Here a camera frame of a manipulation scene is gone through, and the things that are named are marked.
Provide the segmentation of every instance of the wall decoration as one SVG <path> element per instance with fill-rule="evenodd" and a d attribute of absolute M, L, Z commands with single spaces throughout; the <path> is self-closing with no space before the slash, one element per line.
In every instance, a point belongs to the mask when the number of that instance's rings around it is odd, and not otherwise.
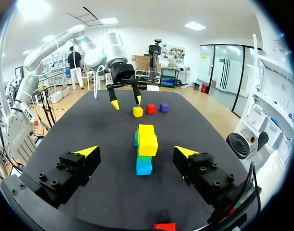
<path fill-rule="evenodd" d="M 24 78 L 24 67 L 20 66 L 15 69 L 15 78 L 23 79 Z"/>
<path fill-rule="evenodd" d="M 183 65 L 185 58 L 185 49 L 182 47 L 162 43 L 161 58 L 167 59 L 169 63 Z"/>

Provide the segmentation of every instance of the person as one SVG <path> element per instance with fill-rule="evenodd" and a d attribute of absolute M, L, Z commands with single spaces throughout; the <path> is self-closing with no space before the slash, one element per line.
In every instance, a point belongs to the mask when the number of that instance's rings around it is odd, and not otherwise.
<path fill-rule="evenodd" d="M 84 89 L 83 79 L 80 73 L 81 56 L 80 53 L 74 51 L 74 47 L 70 47 L 71 53 L 68 56 L 68 63 L 70 65 L 70 73 L 72 79 L 72 89 L 76 89 L 75 77 L 78 79 L 80 88 Z"/>

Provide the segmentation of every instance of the tiled floor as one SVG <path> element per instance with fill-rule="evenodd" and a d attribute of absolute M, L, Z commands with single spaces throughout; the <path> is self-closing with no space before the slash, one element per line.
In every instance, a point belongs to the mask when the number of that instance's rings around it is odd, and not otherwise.
<path fill-rule="evenodd" d="M 119 90 L 130 90 L 131 87 L 127 86 Z M 215 99 L 207 94 L 203 94 L 193 88 L 181 89 L 181 88 L 164 88 L 161 91 L 179 92 L 185 99 L 187 99 L 195 108 L 202 113 L 205 118 L 214 126 L 214 128 L 225 139 L 227 135 L 235 130 L 238 124 L 239 118 L 235 116 L 231 111 L 226 109 L 223 105 L 218 103 Z M 81 90 L 77 87 L 75 90 L 70 89 L 70 94 L 63 98 L 60 102 L 54 103 L 54 109 L 69 109 L 75 102 L 87 92 L 87 89 Z M 56 119 L 60 119 L 66 111 L 54 110 Z M 42 109 L 38 109 L 38 113 L 42 120 L 47 123 L 45 114 Z M 42 128 L 37 129 L 37 133 L 42 134 Z"/>

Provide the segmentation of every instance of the screw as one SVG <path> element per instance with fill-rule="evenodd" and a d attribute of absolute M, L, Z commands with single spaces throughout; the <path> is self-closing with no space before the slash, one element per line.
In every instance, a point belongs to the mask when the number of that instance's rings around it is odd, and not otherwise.
<path fill-rule="evenodd" d="M 52 180 L 52 182 L 51 182 L 51 185 L 54 187 L 54 188 L 56 188 L 57 186 L 58 186 L 58 181 L 56 181 L 56 180 Z"/>
<path fill-rule="evenodd" d="M 217 188 L 220 187 L 220 186 L 221 186 L 221 182 L 220 182 L 220 181 L 216 181 L 216 182 L 214 183 L 214 186 L 217 187 Z"/>
<path fill-rule="evenodd" d="M 62 167 L 62 166 L 61 166 L 60 163 L 57 163 L 57 164 L 56 164 L 56 168 L 61 169 L 61 167 Z"/>
<path fill-rule="evenodd" d="M 41 181 L 46 181 L 47 180 L 46 176 L 43 173 L 39 174 L 39 178 L 40 178 Z"/>
<path fill-rule="evenodd" d="M 230 182 L 233 182 L 235 179 L 234 179 L 234 174 L 229 174 L 229 176 L 227 177 L 227 180 L 230 181 Z"/>
<path fill-rule="evenodd" d="M 72 170 L 73 170 L 73 167 L 71 167 L 71 166 L 70 166 L 70 167 L 67 167 L 67 171 L 68 171 L 68 172 L 70 172 L 70 171 L 72 171 Z"/>
<path fill-rule="evenodd" d="M 200 172 L 201 173 L 205 173 L 205 171 L 206 171 L 206 167 L 200 167 Z"/>

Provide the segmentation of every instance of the glass door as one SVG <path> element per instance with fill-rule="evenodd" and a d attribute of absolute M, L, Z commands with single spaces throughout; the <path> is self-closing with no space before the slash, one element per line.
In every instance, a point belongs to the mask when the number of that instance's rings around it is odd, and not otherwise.
<path fill-rule="evenodd" d="M 209 94 L 229 110 L 233 109 L 243 66 L 242 46 L 216 45 L 214 71 Z"/>
<path fill-rule="evenodd" d="M 233 113 L 237 116 L 241 117 L 245 104 L 247 102 L 248 96 L 253 90 L 253 87 L 259 89 L 260 88 L 260 77 L 259 72 L 256 72 L 254 76 L 254 49 L 253 48 L 245 48 L 245 58 L 244 58 L 244 68 L 243 75 L 241 80 L 241 86 L 239 95 L 233 108 Z M 258 62 L 258 67 L 261 69 L 260 72 L 263 71 L 263 64 Z"/>
<path fill-rule="evenodd" d="M 214 59 L 214 45 L 207 45 L 200 47 L 200 66 L 197 83 L 202 86 L 203 83 L 209 85 L 212 64 Z"/>

